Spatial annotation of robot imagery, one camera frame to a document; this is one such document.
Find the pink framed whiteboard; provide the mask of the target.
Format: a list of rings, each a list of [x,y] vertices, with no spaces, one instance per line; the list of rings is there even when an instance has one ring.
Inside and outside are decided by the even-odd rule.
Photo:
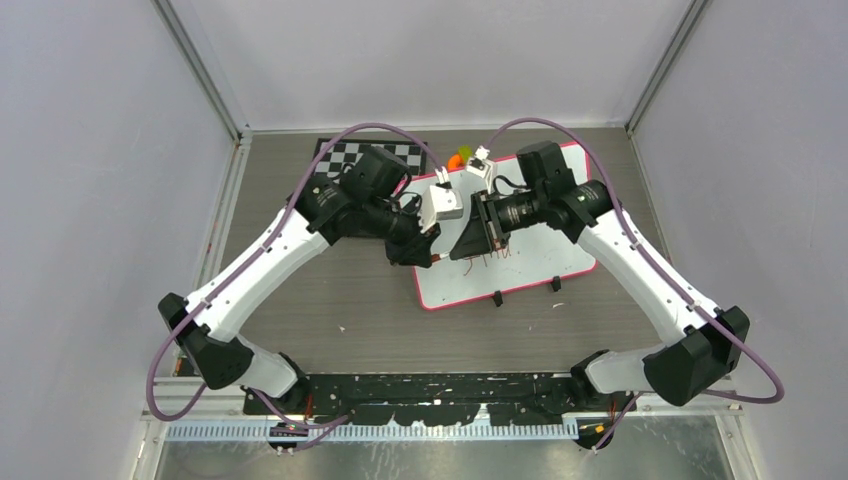
[[[454,189],[463,194],[463,217],[442,222],[441,235],[432,252],[449,252],[464,229],[470,212],[469,196],[483,182],[465,170],[449,173]],[[492,299],[495,291],[506,294],[535,286],[550,286],[554,276],[568,278],[588,273],[597,265],[594,257],[572,244],[561,232],[544,224],[511,234],[508,245],[494,253],[461,260],[440,260],[430,268],[414,267],[413,278],[421,306],[438,310],[471,301]]]

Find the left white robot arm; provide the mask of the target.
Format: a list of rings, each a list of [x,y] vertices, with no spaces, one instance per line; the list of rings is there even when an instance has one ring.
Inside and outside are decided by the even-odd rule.
[[[298,268],[339,239],[367,232],[385,242],[391,263],[428,267],[438,218],[456,206],[451,189],[428,187],[400,205],[397,187],[408,168],[380,147],[365,150],[336,178],[314,174],[272,224],[212,281],[187,297],[164,296],[158,311],[173,341],[207,388],[258,389],[280,412],[298,412],[307,389],[289,359],[246,340],[241,327]]]

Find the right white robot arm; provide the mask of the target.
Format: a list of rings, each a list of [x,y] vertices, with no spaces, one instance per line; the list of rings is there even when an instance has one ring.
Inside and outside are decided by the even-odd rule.
[[[738,307],[723,309],[696,289],[637,234],[630,217],[596,179],[580,183],[558,144],[542,141],[517,153],[523,181],[509,194],[495,187],[496,164],[479,148],[465,171],[485,182],[471,193],[468,223],[450,251],[453,260],[491,253],[514,231],[546,225],[602,264],[646,314],[660,345],[627,352],[601,350],[574,365],[571,397],[596,410],[612,393],[653,392],[684,406],[737,365],[750,327]]]

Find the green block toy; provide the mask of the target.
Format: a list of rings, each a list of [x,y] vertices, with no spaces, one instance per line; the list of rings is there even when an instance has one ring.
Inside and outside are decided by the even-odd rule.
[[[474,150],[468,145],[462,145],[457,149],[455,157],[460,165],[465,165],[467,161],[474,155]]]

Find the black white checkerboard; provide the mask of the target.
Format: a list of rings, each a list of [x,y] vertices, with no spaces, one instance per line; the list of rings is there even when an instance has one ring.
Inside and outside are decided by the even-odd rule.
[[[352,168],[363,156],[371,156],[374,150],[396,157],[408,166],[412,176],[421,175],[427,166],[427,153],[411,141],[343,139],[325,152],[313,173],[333,178]]]

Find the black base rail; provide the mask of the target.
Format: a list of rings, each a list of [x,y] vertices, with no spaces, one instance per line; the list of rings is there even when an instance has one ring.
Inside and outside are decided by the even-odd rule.
[[[285,414],[359,426],[466,426],[480,414],[497,427],[555,425],[571,413],[609,421],[632,398],[590,393],[567,373],[312,374],[307,383]]]

